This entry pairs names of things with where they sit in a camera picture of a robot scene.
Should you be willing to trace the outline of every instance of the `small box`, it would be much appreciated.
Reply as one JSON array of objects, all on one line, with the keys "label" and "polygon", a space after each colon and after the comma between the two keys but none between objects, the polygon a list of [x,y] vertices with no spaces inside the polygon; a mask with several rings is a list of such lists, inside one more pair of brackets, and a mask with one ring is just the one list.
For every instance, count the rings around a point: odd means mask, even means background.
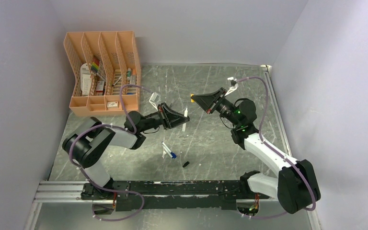
[{"label": "small box", "polygon": [[108,109],[117,109],[117,108],[119,108],[119,102],[108,102],[106,104],[106,107]]}]

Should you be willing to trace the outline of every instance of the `marker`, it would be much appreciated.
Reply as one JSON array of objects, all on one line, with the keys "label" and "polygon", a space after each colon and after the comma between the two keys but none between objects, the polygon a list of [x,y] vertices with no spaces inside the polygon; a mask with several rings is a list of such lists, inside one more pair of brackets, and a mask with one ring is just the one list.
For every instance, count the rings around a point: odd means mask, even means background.
[{"label": "marker", "polygon": [[177,156],[167,147],[167,145],[164,143],[164,141],[161,142],[161,145],[163,145],[163,150],[171,157],[176,158]]}]

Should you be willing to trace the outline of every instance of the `red wire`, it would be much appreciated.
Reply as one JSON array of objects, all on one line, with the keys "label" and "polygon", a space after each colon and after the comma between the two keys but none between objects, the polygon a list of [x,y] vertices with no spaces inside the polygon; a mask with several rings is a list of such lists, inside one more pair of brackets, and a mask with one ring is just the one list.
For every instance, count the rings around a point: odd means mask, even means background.
[{"label": "red wire", "polygon": [[112,202],[112,207],[116,207],[116,193],[114,193],[114,201]]}]

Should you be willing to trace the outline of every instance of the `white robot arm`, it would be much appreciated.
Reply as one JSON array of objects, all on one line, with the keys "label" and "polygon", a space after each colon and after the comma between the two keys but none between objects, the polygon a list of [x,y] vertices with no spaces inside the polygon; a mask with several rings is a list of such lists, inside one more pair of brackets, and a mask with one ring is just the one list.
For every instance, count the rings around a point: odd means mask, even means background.
[{"label": "white robot arm", "polygon": [[[238,84],[236,79],[228,80],[234,91]],[[257,156],[274,172],[275,178],[258,171],[245,173],[241,181],[247,190],[277,199],[288,213],[311,205],[314,199],[319,200],[321,194],[311,163],[298,161],[265,140],[253,124],[257,118],[254,102],[240,98],[233,104],[225,98],[228,92],[220,88],[213,93],[193,95],[191,99],[207,114],[217,111],[221,118],[229,120],[233,124],[230,132],[235,144]]]}]

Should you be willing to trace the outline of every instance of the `orange plastic organizer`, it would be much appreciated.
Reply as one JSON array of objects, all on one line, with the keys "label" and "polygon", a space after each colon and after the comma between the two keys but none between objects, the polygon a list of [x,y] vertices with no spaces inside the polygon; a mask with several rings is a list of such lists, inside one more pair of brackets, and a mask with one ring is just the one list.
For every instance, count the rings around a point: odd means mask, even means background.
[{"label": "orange plastic organizer", "polygon": [[[133,31],[118,32],[70,32],[64,39],[64,48],[75,76],[74,92],[70,109],[77,116],[122,115],[124,111],[119,103],[118,108],[107,108],[108,102],[120,102],[119,91],[127,82],[127,69],[136,70],[136,85],[140,85],[141,68],[138,50]],[[89,95],[82,95],[80,67],[97,57],[103,65],[106,75],[105,91],[96,95],[99,77],[91,70],[91,88]],[[122,80],[115,86],[113,83],[122,75]],[[139,110],[140,89],[125,87],[122,99],[129,111]]]}]

